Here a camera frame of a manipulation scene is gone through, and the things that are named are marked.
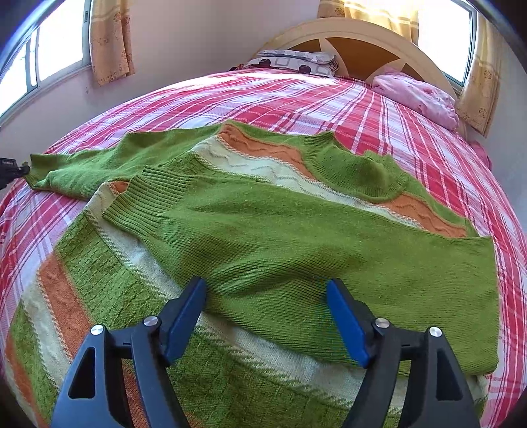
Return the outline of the grey patterned pillow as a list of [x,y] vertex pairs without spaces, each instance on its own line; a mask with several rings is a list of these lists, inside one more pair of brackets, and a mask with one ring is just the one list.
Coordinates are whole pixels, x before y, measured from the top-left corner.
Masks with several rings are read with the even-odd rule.
[[295,50],[262,50],[244,64],[245,68],[286,69],[301,74],[333,78],[339,70],[333,53]]

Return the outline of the red plaid bed sheet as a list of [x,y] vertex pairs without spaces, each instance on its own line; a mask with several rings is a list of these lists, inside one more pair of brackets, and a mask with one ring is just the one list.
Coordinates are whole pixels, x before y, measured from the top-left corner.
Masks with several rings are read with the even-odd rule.
[[[355,154],[391,156],[435,198],[467,215],[494,245],[498,364],[484,376],[485,427],[504,422],[526,386],[526,240],[503,190],[456,133],[356,80],[246,69],[196,78],[125,102],[71,131],[48,152],[109,149],[135,132],[236,121],[271,133],[334,134]],[[17,180],[1,203],[28,211],[37,200]],[[1,351],[22,291],[22,273],[1,277]]]

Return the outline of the pink pillow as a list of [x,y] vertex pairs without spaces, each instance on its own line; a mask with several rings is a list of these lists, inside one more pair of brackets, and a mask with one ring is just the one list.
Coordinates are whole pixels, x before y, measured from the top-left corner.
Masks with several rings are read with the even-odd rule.
[[427,82],[416,80],[402,72],[389,72],[373,78],[372,90],[420,113],[449,131],[456,131],[459,127],[454,98]]

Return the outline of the yellow curtain left of headboard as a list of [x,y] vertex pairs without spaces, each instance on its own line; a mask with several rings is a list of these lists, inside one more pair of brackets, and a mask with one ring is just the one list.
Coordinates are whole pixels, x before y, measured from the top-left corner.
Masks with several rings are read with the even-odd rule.
[[317,17],[362,20],[389,29],[413,44],[419,41],[417,1],[321,0]]

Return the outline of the yellow curtain right of headboard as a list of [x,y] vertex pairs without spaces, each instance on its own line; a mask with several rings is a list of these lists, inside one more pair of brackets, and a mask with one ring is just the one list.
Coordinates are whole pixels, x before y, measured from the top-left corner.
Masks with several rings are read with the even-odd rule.
[[487,137],[498,102],[504,39],[481,13],[477,13],[476,18],[473,59],[457,100],[457,114],[479,134]]

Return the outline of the yellow curtain of headboard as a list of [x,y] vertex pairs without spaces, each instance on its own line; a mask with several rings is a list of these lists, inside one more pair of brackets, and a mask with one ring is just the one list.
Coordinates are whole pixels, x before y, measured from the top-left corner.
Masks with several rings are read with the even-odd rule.
[[498,102],[504,39],[481,13],[477,13],[476,18],[473,59],[457,100],[457,114],[479,134],[487,137]]
[[417,1],[321,0],[317,17],[362,20],[389,29],[413,44],[419,41]]

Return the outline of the left window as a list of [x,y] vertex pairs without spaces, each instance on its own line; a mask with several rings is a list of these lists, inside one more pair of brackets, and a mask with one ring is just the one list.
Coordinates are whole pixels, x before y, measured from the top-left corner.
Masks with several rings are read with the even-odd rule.
[[1,76],[1,121],[89,64],[90,1],[63,2],[32,31]]

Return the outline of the green striped knit sweater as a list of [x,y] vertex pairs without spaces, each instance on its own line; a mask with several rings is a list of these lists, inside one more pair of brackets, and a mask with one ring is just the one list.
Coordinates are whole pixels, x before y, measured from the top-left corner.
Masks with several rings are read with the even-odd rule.
[[188,427],[345,427],[366,370],[326,300],[340,279],[394,326],[446,336],[480,422],[498,364],[494,245],[395,160],[329,132],[236,121],[34,154],[8,199],[1,277],[22,273],[2,347],[2,426],[52,427],[94,325],[158,315],[192,277],[206,304],[167,368]]

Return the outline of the window behind headboard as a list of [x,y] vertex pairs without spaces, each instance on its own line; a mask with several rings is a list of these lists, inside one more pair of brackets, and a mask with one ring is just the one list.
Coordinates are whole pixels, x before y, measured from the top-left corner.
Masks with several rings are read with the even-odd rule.
[[476,10],[467,1],[418,1],[418,46],[456,86],[462,87],[473,59]]

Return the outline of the yellow curtain at left window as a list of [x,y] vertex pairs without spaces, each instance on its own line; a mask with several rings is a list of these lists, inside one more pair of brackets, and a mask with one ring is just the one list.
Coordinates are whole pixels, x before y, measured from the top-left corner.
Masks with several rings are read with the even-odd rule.
[[129,1],[91,2],[89,53],[94,79],[99,87],[135,73]]

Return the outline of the cream wooden headboard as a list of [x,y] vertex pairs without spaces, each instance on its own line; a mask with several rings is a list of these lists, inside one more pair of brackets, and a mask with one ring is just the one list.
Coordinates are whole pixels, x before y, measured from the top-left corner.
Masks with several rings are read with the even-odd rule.
[[412,42],[376,24],[347,18],[300,23],[270,39],[263,50],[298,50],[335,55],[336,75],[369,82],[385,68],[400,70],[456,98],[439,67]]

